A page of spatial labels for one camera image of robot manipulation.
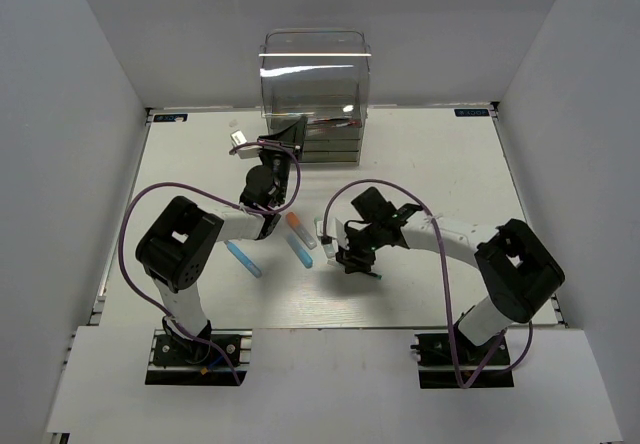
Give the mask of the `green gel pen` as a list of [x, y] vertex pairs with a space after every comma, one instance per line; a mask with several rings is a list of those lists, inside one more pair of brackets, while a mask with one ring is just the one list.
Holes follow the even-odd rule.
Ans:
[[329, 259], [327, 260], [327, 265], [334, 267], [336, 269], [339, 269], [341, 271], [343, 271], [345, 274], [350, 275], [350, 274], [362, 274], [362, 275], [366, 275], [369, 276], [373, 279], [377, 279], [377, 280], [381, 280], [382, 279], [382, 275], [372, 272], [372, 271], [364, 271], [364, 270], [358, 270], [358, 269], [353, 269], [353, 268], [349, 268], [347, 266], [345, 266], [342, 263], [339, 263], [338, 261], [336, 261], [335, 259]]

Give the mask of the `green highlighter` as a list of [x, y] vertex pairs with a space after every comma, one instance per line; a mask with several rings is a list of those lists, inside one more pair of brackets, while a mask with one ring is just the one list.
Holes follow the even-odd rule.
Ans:
[[322, 246], [326, 258], [328, 260], [333, 259], [336, 254], [334, 246], [335, 225], [332, 222], [329, 222], [327, 225], [325, 225], [324, 219], [322, 217], [316, 217], [314, 219], [314, 226], [316, 237]]

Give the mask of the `blue gel pen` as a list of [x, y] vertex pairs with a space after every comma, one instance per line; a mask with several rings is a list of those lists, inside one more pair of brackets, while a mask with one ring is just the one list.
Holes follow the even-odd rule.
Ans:
[[350, 118], [346, 117], [333, 117], [333, 118], [318, 118], [310, 121], [311, 125], [323, 125], [323, 126], [341, 126], [349, 125], [351, 123]]

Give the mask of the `red gel pen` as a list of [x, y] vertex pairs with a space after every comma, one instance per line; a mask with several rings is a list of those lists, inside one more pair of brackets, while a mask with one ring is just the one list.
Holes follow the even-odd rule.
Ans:
[[309, 123], [310, 126], [320, 126], [325, 128], [343, 128], [343, 127], [355, 127], [360, 128], [362, 123], [359, 119], [351, 118], [330, 118], [330, 119], [317, 119], [312, 120]]

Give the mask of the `clear acrylic drawer organizer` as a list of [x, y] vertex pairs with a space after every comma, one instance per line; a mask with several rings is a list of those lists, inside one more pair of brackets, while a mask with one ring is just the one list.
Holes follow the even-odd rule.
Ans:
[[[262, 116], [270, 134], [306, 116], [301, 160], [357, 165], [368, 112], [371, 48], [361, 31], [275, 29], [259, 52]], [[310, 126], [312, 119], [359, 119], [360, 128]]]

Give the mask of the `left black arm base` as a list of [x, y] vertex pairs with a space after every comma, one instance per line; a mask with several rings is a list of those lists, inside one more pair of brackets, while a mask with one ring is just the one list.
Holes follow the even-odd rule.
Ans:
[[231, 362], [208, 344], [174, 336], [165, 327], [151, 341], [145, 384], [148, 386], [234, 387], [249, 370], [252, 331], [213, 330], [210, 341]]

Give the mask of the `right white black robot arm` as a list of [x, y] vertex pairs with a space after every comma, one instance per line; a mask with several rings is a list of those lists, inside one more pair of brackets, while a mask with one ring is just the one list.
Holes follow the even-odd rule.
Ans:
[[434, 252], [443, 263], [455, 260], [480, 273], [485, 297], [452, 324], [452, 352], [463, 362], [477, 361], [510, 325], [530, 323], [565, 281], [559, 263], [520, 219], [468, 224], [438, 217], [418, 201], [397, 207], [375, 187], [351, 204], [357, 223], [331, 219], [321, 231], [345, 273], [372, 274], [384, 247]]

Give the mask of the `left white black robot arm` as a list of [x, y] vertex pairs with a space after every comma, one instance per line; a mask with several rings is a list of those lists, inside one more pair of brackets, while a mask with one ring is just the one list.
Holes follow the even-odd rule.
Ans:
[[211, 351], [211, 324], [201, 306], [197, 281], [218, 242], [263, 240], [269, 237], [291, 206], [287, 200], [289, 175], [301, 179], [302, 155], [308, 119], [254, 142], [236, 131], [230, 153], [260, 163], [246, 174], [239, 202], [222, 199], [218, 210], [207, 212], [184, 196], [173, 198], [139, 241], [136, 260], [160, 292], [167, 334], [188, 362], [199, 363]]

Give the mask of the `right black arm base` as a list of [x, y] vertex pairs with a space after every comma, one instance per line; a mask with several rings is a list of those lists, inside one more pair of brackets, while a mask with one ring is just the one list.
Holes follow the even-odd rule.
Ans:
[[[473, 372], [480, 366], [482, 360], [490, 352], [496, 339], [477, 347], [465, 347], [456, 343], [457, 356], [460, 365], [461, 378], [464, 382], [472, 377]], [[451, 347], [446, 332], [419, 333], [414, 335], [414, 342], [410, 346], [417, 358], [419, 386], [423, 390], [458, 389]], [[513, 372], [507, 371], [511, 365], [511, 355], [505, 338], [487, 362], [476, 380], [473, 389], [513, 388]]]

